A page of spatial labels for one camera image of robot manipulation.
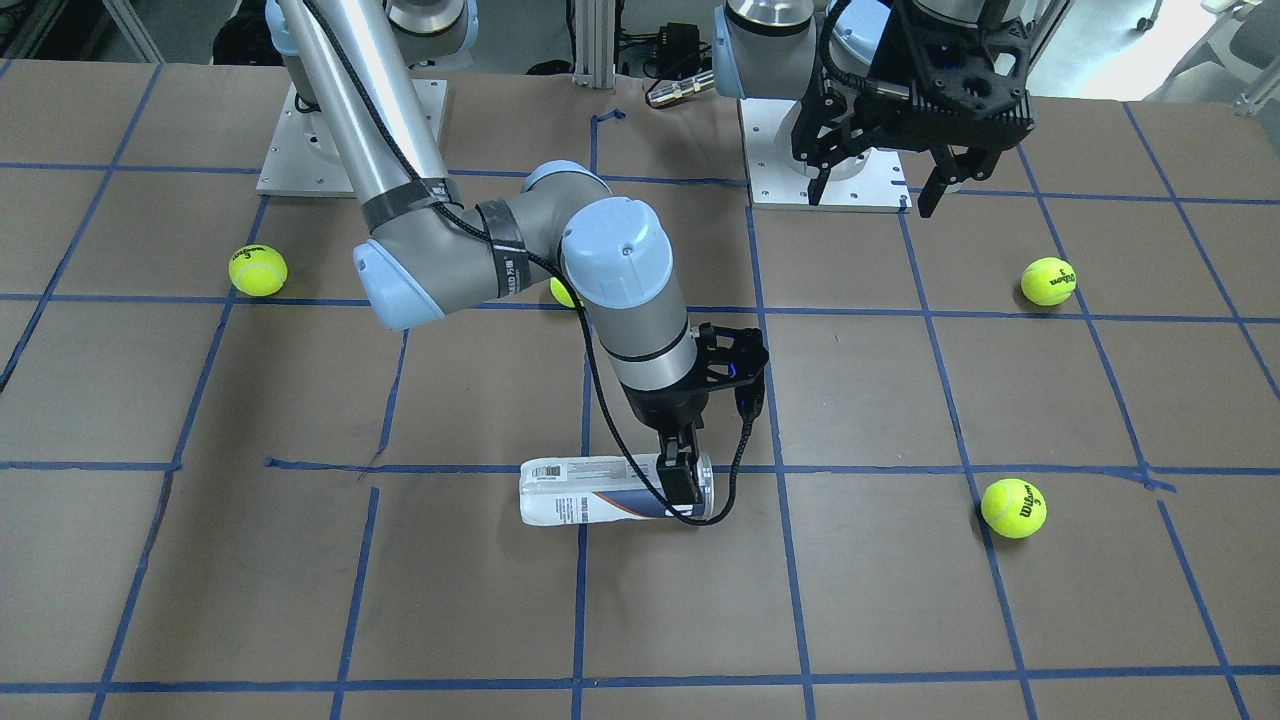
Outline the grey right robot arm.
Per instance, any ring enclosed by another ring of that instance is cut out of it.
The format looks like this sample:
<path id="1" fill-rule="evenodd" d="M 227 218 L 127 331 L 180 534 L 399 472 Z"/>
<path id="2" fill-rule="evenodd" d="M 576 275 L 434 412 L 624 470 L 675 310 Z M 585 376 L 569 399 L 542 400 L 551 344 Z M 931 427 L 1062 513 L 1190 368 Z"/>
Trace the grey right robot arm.
<path id="1" fill-rule="evenodd" d="M 271 41 L 325 120 L 370 237 L 355 249 L 380 322 L 403 331 L 554 277 L 577 293 L 637 419 L 657 432 L 673 506 L 703 501 L 699 348 L 655 211 L 571 161 L 463 209 L 410 78 L 465 49 L 471 1 L 270 1 Z"/>

